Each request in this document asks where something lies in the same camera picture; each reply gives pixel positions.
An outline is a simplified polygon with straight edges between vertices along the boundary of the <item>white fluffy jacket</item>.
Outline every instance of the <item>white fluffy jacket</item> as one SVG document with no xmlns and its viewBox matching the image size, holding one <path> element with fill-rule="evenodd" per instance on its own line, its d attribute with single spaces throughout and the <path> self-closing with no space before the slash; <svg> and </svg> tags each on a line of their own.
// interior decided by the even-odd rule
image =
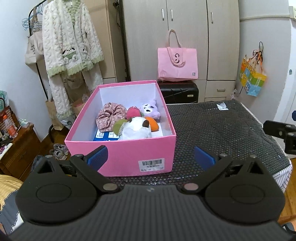
<svg viewBox="0 0 296 241">
<path fill-rule="evenodd" d="M 69 76 L 102 61 L 103 52 L 89 11 L 81 0 L 53 0 L 43 11 L 43 45 L 49 77 Z"/>
</svg>

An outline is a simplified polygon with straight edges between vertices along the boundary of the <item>pink box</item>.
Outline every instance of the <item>pink box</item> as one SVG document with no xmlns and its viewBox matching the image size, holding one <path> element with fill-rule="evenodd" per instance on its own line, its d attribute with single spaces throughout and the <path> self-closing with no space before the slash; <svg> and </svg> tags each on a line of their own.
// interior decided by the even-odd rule
<svg viewBox="0 0 296 241">
<path fill-rule="evenodd" d="M 140 107 L 153 99 L 156 99 L 161 114 L 161 137 L 92 141 L 97 131 L 96 118 L 105 103 L 115 102 L 128 109 L 131 106 Z M 81 110 L 65 143 L 71 155 L 87 155 L 105 145 L 108 148 L 108 160 L 98 172 L 106 177 L 141 176 L 172 171 L 176 132 L 157 82 L 146 80 L 98 86 Z M 151 160 L 162 160 L 161 170 L 147 171 L 143 168 L 143 161 Z"/>
</svg>

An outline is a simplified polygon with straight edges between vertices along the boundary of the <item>black bubble wrap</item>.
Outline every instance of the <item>black bubble wrap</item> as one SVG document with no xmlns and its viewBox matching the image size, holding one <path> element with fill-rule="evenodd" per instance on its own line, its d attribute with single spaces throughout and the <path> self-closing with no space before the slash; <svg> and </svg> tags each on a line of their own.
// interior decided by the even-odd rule
<svg viewBox="0 0 296 241">
<path fill-rule="evenodd" d="M 263 132 L 262 126 L 235 100 L 224 101 L 229 110 L 219 110 L 217 103 L 168 105 L 177 133 L 173 169 L 169 173 L 110 177 L 119 185 L 181 185 L 203 172 L 194 160 L 194 146 L 215 154 L 226 153 L 235 159 L 254 154 L 271 174 L 289 166 L 289 160 L 276 141 Z"/>
</svg>

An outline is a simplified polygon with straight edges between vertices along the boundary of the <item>gray shoe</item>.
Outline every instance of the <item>gray shoe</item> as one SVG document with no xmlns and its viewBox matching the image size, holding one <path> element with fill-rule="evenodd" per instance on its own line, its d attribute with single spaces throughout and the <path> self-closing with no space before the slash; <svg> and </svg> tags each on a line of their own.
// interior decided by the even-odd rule
<svg viewBox="0 0 296 241">
<path fill-rule="evenodd" d="M 67 159 L 67 156 L 59 149 L 50 150 L 49 153 L 57 160 L 63 161 Z"/>
<path fill-rule="evenodd" d="M 66 145 L 62 144 L 54 144 L 54 150 L 60 150 L 62 151 L 65 155 L 69 154 L 69 150 Z"/>
</svg>

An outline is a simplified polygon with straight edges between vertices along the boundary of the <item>suitcase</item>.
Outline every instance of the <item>suitcase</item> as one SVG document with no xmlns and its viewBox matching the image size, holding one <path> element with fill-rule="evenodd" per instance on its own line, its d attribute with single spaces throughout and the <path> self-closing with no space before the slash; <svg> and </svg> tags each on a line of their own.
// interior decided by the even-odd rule
<svg viewBox="0 0 296 241">
<path fill-rule="evenodd" d="M 187 104 L 198 102 L 198 88 L 192 80 L 181 82 L 158 82 L 166 104 Z"/>
</svg>

